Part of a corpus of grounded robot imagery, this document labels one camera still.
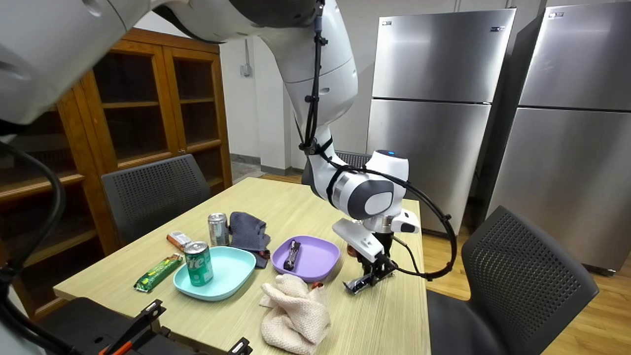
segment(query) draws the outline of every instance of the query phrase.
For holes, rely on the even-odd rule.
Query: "can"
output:
[[[230,244],[230,230],[228,230],[227,217],[223,213],[209,215],[209,230],[211,230],[211,244],[215,246]]]
[[[213,280],[211,248],[207,242],[187,242],[183,246],[185,268],[193,286],[203,286]]]

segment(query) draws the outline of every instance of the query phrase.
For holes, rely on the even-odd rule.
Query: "black cable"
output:
[[[309,102],[307,110],[307,122],[305,122],[305,138],[299,144],[301,149],[307,149],[313,146],[313,136],[317,130],[317,102],[319,102],[319,71],[321,71],[321,47],[327,43],[325,37],[321,37],[321,13],[323,13],[323,2],[315,7],[315,19],[313,19],[313,43],[315,43],[315,59],[313,59],[313,84],[311,94],[305,96],[305,102]]]
[[[402,242],[400,238],[396,238],[396,236],[392,236],[392,238],[394,238],[400,246],[404,246],[404,248],[408,250],[408,254],[410,254],[410,258],[412,258],[412,266],[414,266],[414,272],[404,270],[404,268],[400,268],[398,264],[396,264],[396,270],[400,270],[400,272],[404,272],[404,274],[418,276],[420,270],[418,270],[418,264],[416,264],[416,258],[414,258],[414,252],[410,250],[410,246],[408,246],[406,242]]]
[[[19,274],[19,270],[23,268],[23,262],[31,256],[31,252],[41,246],[51,232],[55,230],[61,215],[63,215],[63,207],[65,207],[65,193],[61,187],[59,177],[39,159],[35,159],[33,155],[19,151],[4,142],[0,142],[0,151],[6,151],[21,161],[25,161],[27,165],[31,165],[33,169],[41,171],[51,187],[53,187],[53,207],[47,215],[47,218],[43,220],[43,224],[23,236],[25,244],[21,252],[16,252],[17,256],[10,258],[6,264],[2,264],[0,268],[0,317],[2,321],[14,329],[16,333],[19,333],[21,337],[29,339],[31,343],[37,343],[39,347],[55,353],[55,355],[73,355],[77,353],[71,345],[63,343],[61,339],[49,335],[47,331],[35,327],[19,309],[16,309],[16,305],[8,299],[8,289],[14,282],[14,278]]]
[[[418,268],[416,268],[416,276],[426,278],[426,280],[434,280],[434,278],[449,274],[453,264],[455,264],[455,256],[457,256],[457,236],[455,236],[455,232],[451,228],[449,217],[443,215],[439,211],[439,207],[426,193],[416,189],[412,183],[402,181],[402,179],[398,179],[394,175],[388,175],[388,173],[382,173],[382,171],[367,169],[367,167],[363,171],[380,175],[380,177],[390,179],[392,183],[404,187],[406,191],[412,191],[412,195],[416,195],[438,217],[438,220],[445,228],[445,234],[447,234],[447,240],[449,240],[449,250],[451,250],[449,260],[447,260],[447,264],[443,268],[439,268],[436,272],[418,272]]]

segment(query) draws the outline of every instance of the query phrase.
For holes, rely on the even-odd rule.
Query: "wooden cabinet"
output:
[[[53,167],[67,189],[59,228],[16,282],[29,315],[41,315],[55,282],[122,244],[102,173],[189,151],[209,195],[232,183],[219,47],[132,29],[16,146]],[[0,260],[43,222],[49,189],[0,155]]]
[[[209,191],[232,183],[217,45],[134,29],[81,92],[100,173],[189,151]]]
[[[37,317],[53,305],[49,303],[53,284],[98,260],[108,248],[106,238],[98,238],[100,222],[94,213],[102,201],[92,199],[98,175],[75,90],[39,116],[12,146],[51,167],[67,197],[55,232],[25,260],[25,270],[16,282],[27,313]],[[43,175],[8,153],[0,155],[0,260],[10,260],[39,236],[35,228],[45,222],[51,197],[51,185]]]

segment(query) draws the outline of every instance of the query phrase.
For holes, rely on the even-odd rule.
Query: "floor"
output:
[[[230,159],[232,163],[232,183],[238,183],[240,179],[244,177],[258,177],[262,175],[262,169],[258,163],[244,163],[244,161],[238,161],[238,159]]]
[[[268,175],[268,179],[299,181],[299,175]],[[445,238],[424,234],[426,270],[438,270],[449,258]],[[631,353],[631,256],[615,276],[593,276],[597,297],[554,339],[546,355],[627,355]],[[455,268],[428,284],[430,289],[459,299],[469,297],[469,284],[457,260]]]

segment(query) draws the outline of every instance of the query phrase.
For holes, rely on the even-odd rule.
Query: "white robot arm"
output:
[[[355,59],[335,0],[4,0],[0,138],[8,140],[47,110],[156,5],[191,37],[223,41],[256,33],[268,43],[297,118],[307,126],[303,149],[311,189],[355,218],[339,220],[335,230],[367,262],[388,252],[372,232],[418,228],[416,217],[400,209],[404,187],[378,175],[406,181],[404,157],[374,151],[367,167],[378,173],[368,173],[349,169],[335,153],[331,122],[357,94]]]

